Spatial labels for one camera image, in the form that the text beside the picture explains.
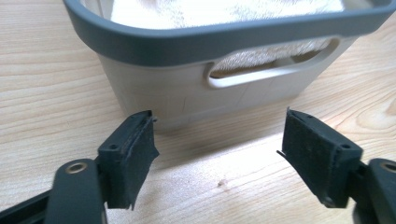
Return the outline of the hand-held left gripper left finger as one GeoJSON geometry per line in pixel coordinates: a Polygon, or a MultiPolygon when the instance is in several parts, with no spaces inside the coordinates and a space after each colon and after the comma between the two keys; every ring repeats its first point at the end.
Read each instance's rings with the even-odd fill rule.
{"type": "Polygon", "coordinates": [[[128,117],[99,146],[97,165],[109,209],[134,209],[149,167],[158,156],[150,110],[128,117]]]}

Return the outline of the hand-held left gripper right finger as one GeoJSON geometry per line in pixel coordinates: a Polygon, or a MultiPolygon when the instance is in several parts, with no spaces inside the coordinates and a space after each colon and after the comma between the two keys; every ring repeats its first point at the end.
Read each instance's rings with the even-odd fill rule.
{"type": "Polygon", "coordinates": [[[278,151],[328,208],[347,206],[349,174],[359,168],[362,149],[312,115],[289,109],[278,151]]]}

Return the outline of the white basket with grey rim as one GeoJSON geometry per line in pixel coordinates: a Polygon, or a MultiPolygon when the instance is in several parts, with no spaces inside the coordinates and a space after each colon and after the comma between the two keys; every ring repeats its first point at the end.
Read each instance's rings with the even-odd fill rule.
{"type": "Polygon", "coordinates": [[[294,97],[357,38],[396,12],[396,0],[343,4],[342,12],[153,30],[110,21],[112,0],[64,0],[78,37],[98,54],[124,113],[150,109],[159,129],[294,97]],[[321,37],[329,41],[322,50],[214,76],[229,55],[321,37]]]}

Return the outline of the white fluffy towel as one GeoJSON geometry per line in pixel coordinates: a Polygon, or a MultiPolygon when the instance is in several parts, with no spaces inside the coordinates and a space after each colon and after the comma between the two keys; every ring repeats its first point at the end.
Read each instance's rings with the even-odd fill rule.
{"type": "MultiPolygon", "coordinates": [[[[167,30],[345,9],[343,0],[114,0],[110,19],[137,28],[167,30]]],[[[266,66],[290,56],[319,51],[329,44],[328,39],[320,38],[240,51],[218,62],[213,72],[227,76],[235,70],[266,66]]]]}

